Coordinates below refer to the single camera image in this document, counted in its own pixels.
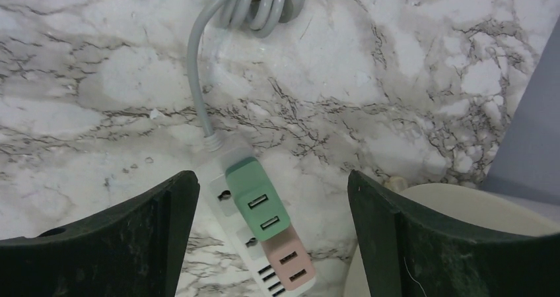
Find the green adapter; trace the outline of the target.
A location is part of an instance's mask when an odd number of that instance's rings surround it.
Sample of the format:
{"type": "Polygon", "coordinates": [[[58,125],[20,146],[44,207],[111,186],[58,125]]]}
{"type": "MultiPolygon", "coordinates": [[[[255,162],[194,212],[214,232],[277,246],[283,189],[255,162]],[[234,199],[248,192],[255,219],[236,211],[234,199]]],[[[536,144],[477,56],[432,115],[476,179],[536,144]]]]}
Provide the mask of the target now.
{"type": "Polygon", "coordinates": [[[232,165],[225,179],[234,203],[254,237],[266,241],[286,230],[290,217],[262,164],[248,157],[232,165]]]}

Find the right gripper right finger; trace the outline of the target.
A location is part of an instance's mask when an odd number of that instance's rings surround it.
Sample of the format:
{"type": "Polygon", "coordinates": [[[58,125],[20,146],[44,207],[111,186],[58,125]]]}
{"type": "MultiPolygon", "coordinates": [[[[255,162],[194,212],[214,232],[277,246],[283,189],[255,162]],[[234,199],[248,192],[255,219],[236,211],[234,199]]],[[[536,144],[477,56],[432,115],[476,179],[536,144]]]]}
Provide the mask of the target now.
{"type": "Polygon", "coordinates": [[[476,226],[364,174],[348,196],[372,296],[558,296],[559,235],[476,226]]]}

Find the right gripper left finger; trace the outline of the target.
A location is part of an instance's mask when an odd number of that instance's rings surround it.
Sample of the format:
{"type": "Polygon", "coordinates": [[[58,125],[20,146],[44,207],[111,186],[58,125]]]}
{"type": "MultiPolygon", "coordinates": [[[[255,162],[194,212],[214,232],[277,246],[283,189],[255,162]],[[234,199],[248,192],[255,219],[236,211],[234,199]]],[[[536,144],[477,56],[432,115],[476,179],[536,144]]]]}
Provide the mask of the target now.
{"type": "Polygon", "coordinates": [[[1,295],[175,295],[199,191],[181,171],[86,218],[2,240],[1,295]]]}

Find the white power strip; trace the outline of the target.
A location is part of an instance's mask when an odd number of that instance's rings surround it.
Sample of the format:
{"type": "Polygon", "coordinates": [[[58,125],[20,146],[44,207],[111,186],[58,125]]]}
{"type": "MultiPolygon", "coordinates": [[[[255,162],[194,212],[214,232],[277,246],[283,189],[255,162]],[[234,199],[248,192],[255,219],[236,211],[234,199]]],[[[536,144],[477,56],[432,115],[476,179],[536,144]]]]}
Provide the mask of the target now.
{"type": "Polygon", "coordinates": [[[254,237],[228,189],[226,170],[245,158],[255,158],[253,148],[240,135],[221,138],[218,133],[206,137],[204,144],[205,151],[197,157],[201,165],[195,171],[201,194],[261,292],[265,296],[301,296],[310,290],[316,283],[316,275],[294,291],[284,288],[267,260],[261,241],[254,237]]]}

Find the pink adapter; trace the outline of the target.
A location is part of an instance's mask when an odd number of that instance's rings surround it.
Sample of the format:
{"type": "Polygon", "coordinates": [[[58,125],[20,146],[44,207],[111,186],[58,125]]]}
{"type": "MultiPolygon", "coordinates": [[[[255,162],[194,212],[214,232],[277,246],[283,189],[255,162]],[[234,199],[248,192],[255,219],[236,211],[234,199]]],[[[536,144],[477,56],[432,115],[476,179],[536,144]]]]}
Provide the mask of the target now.
{"type": "Polygon", "coordinates": [[[310,256],[292,224],[270,239],[262,241],[261,246],[286,290],[294,291],[315,277],[316,270],[310,256]]]}

